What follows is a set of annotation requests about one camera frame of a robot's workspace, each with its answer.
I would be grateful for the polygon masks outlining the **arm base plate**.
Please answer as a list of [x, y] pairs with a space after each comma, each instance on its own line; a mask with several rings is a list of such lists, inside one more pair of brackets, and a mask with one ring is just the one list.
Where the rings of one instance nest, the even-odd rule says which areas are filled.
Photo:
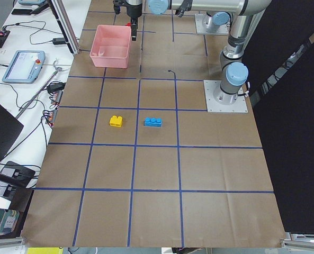
[[195, 14], [196, 33], [201, 35], [228, 35], [230, 15], [226, 12]]
[[238, 94], [228, 95], [221, 90], [220, 80], [204, 80], [204, 92], [209, 113], [247, 113], [246, 99]]

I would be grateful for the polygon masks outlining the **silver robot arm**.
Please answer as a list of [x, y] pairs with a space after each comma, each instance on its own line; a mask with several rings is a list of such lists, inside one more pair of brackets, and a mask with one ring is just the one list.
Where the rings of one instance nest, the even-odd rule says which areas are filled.
[[222, 105], [231, 105], [239, 94], [239, 89], [246, 83], [248, 69], [242, 64], [245, 39], [253, 16], [265, 10], [270, 1], [148, 1], [150, 11], [161, 15], [166, 10], [174, 10], [175, 15], [182, 17], [187, 11], [213, 11], [229, 13], [232, 17], [227, 45], [220, 54], [223, 78], [214, 90], [214, 99]]
[[220, 29], [226, 28], [230, 21], [230, 15], [227, 12], [207, 12], [203, 18], [202, 25], [206, 33], [216, 33]]

